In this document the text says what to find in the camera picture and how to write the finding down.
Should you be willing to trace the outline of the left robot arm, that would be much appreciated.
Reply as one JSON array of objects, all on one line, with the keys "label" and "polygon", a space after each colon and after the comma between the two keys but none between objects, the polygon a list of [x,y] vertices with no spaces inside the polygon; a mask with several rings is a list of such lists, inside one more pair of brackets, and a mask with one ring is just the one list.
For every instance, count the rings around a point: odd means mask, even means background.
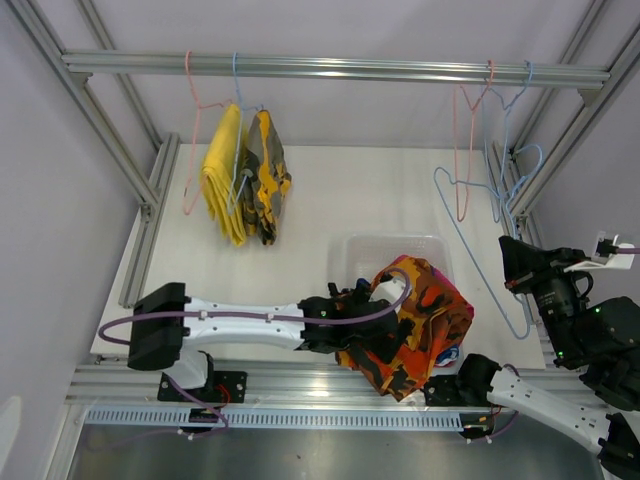
[{"label": "left robot arm", "polygon": [[134,307],[127,365],[161,371],[203,401],[216,385],[205,345],[261,344],[325,355],[360,347],[389,360],[398,349],[398,315],[409,290],[404,280],[386,275],[373,290],[360,284],[327,298],[267,307],[206,301],[187,295],[183,283],[167,283]]}]

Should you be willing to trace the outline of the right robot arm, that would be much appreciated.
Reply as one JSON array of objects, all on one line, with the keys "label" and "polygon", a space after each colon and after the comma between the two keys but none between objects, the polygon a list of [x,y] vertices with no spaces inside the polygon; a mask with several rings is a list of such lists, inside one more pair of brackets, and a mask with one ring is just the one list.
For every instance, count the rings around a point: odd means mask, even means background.
[{"label": "right robot arm", "polygon": [[544,250],[510,236],[499,239],[505,287],[533,298],[553,347],[554,365],[577,373],[605,404],[570,402],[524,380],[507,366],[469,353],[458,371],[430,380],[429,406],[502,406],[571,438],[619,479],[639,476],[639,306],[627,296],[590,305],[595,270],[628,270],[639,253],[617,235],[598,237],[593,254]]}]

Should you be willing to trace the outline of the pink trousers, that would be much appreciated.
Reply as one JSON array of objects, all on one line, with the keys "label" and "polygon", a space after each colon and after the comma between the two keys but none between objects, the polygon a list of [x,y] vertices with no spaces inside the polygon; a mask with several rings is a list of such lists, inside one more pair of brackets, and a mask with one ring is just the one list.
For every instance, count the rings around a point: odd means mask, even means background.
[{"label": "pink trousers", "polygon": [[433,275],[440,278],[442,281],[448,281],[449,278],[437,267],[435,267],[434,265],[432,265],[432,271],[433,271]]}]

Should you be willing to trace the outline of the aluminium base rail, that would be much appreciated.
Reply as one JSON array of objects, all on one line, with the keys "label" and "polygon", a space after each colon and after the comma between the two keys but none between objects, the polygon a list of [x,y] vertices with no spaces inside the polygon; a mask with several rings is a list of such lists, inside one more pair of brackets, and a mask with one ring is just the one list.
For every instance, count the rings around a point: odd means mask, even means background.
[{"label": "aluminium base rail", "polygon": [[[398,402],[380,396],[358,372],[335,365],[218,361],[218,370],[244,371],[248,375],[246,408],[420,410],[420,391]],[[152,405],[157,402],[161,375],[130,370],[122,362],[103,361],[75,369],[67,404]]]}]

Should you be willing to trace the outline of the left aluminium frame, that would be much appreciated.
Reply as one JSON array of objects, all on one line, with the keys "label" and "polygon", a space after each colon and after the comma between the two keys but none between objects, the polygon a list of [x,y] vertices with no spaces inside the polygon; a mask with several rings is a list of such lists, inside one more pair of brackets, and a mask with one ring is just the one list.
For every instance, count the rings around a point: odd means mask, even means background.
[{"label": "left aluminium frame", "polygon": [[67,50],[37,2],[6,1],[4,5],[27,34],[36,50],[51,68],[54,77],[64,87],[92,131],[115,161],[138,202],[137,235],[134,237],[118,300],[120,306],[131,308],[143,296],[169,186],[176,166],[180,137],[176,133],[170,133],[165,138],[161,138],[131,78],[125,74],[115,76],[118,87],[129,102],[133,113],[157,153],[153,170],[150,174],[145,174],[89,86],[89,78],[92,74],[76,73],[63,60]]}]

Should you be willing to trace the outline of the right aluminium frame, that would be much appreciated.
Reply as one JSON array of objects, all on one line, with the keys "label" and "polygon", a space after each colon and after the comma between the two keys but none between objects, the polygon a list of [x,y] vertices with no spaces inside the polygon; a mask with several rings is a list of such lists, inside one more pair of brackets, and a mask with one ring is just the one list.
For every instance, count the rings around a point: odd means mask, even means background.
[{"label": "right aluminium frame", "polygon": [[603,71],[596,86],[535,89],[508,144],[511,211],[525,240],[593,251],[599,233],[639,241],[639,4],[560,1],[534,65]]}]

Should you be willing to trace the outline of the blue hanger with orange trousers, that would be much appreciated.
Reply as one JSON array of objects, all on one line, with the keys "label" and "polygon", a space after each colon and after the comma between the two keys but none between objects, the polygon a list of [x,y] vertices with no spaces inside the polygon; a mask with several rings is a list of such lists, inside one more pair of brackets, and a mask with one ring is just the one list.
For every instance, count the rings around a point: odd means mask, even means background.
[{"label": "blue hanger with orange trousers", "polygon": [[504,211],[511,195],[501,169],[500,155],[484,150],[443,150],[443,159],[432,173],[435,197],[440,201],[446,228],[462,252],[461,271],[469,280],[460,282],[476,308],[478,320],[495,321],[501,334],[517,340],[538,336],[532,309],[524,297],[514,297],[503,285],[498,238],[509,234],[515,220]]}]

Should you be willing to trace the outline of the white plastic basket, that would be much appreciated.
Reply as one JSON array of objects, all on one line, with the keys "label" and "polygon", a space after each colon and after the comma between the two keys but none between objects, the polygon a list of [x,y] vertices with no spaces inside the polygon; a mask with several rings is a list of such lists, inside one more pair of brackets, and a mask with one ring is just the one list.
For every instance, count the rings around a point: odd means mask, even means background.
[{"label": "white plastic basket", "polygon": [[328,254],[328,279],[338,287],[354,287],[357,279],[372,282],[401,256],[426,259],[455,284],[447,242],[437,235],[410,233],[356,233],[333,240]]}]

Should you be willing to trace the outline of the orange brown camouflage trousers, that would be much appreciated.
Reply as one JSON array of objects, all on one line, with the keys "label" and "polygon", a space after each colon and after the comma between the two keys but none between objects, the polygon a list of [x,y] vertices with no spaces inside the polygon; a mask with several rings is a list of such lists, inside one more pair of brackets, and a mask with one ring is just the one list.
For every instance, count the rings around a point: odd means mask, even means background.
[{"label": "orange brown camouflage trousers", "polygon": [[475,312],[454,284],[433,275],[427,260],[401,256],[390,266],[404,271],[412,287],[399,309],[398,333],[386,336],[399,339],[400,346],[388,360],[382,356],[389,347],[352,346],[335,358],[339,366],[362,373],[380,395],[400,402],[426,385],[442,351],[461,345]]}]

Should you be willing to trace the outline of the grey yellow camouflage trousers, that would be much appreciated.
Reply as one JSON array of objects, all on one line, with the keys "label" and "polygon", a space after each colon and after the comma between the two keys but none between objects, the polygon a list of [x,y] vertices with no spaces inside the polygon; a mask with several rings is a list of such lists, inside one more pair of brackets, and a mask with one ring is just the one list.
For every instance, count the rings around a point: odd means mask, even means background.
[{"label": "grey yellow camouflage trousers", "polygon": [[263,245],[273,245],[292,177],[283,144],[267,110],[260,110],[253,118],[241,173],[246,177],[241,202],[245,231]]}]

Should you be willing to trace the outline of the aluminium frame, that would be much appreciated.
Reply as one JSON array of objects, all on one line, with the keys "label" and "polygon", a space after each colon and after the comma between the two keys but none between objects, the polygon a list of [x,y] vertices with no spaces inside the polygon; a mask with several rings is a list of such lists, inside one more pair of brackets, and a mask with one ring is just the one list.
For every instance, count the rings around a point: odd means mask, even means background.
[{"label": "aluminium frame", "polygon": [[64,87],[92,131],[115,161],[138,202],[137,235],[134,237],[118,300],[120,306],[131,308],[143,296],[169,186],[176,166],[180,137],[176,133],[170,133],[165,138],[161,138],[131,78],[125,74],[115,76],[118,87],[129,102],[133,113],[157,153],[153,170],[150,174],[145,174],[89,86],[89,78],[92,74],[76,73],[63,60],[67,50],[37,2],[6,1],[4,5],[27,34],[36,50],[51,68],[54,77]]},{"label": "aluminium frame", "polygon": [[534,65],[603,71],[596,86],[535,89],[508,144],[511,211],[525,240],[593,251],[599,233],[639,241],[639,4],[560,1]]}]

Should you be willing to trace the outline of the aluminium hanging rail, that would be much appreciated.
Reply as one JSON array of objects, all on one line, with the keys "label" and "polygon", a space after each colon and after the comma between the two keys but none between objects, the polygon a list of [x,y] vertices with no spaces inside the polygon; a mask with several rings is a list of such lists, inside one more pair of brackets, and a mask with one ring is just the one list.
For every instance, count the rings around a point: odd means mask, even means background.
[{"label": "aluminium hanging rail", "polygon": [[340,59],[273,55],[144,53],[75,50],[61,59],[74,73],[179,75],[246,78],[304,78],[463,85],[531,86],[599,90],[611,78],[604,67]]}]

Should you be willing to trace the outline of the blue white patterned trousers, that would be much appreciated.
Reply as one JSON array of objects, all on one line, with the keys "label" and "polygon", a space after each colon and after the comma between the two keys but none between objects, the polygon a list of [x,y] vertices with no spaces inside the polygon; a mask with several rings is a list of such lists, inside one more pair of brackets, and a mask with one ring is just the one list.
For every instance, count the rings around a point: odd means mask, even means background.
[{"label": "blue white patterned trousers", "polygon": [[444,368],[449,366],[450,364],[455,363],[460,355],[460,350],[458,345],[452,345],[451,347],[442,351],[436,358],[435,366],[439,368]]}]

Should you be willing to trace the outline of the blue hanger with camo trousers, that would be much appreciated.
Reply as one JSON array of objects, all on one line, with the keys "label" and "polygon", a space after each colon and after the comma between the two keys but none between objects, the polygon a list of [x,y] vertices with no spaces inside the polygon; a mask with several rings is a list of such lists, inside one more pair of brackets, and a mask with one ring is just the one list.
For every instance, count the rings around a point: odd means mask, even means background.
[{"label": "blue hanger with camo trousers", "polygon": [[237,180],[240,177],[239,164],[240,164],[240,152],[241,152],[241,143],[242,143],[243,126],[244,126],[244,114],[250,111],[259,112],[264,108],[263,104],[248,105],[244,101],[242,89],[239,82],[238,58],[239,58],[239,54],[237,52],[234,52],[232,55],[232,77],[234,82],[237,106],[239,108],[239,123],[237,128],[236,144],[234,148],[231,186],[230,186],[229,193],[226,200],[227,212],[229,214],[233,214],[236,211],[237,204],[238,204],[240,195],[242,193],[242,188],[246,181],[246,177],[243,177],[240,183],[240,186],[239,187],[236,186]]}]

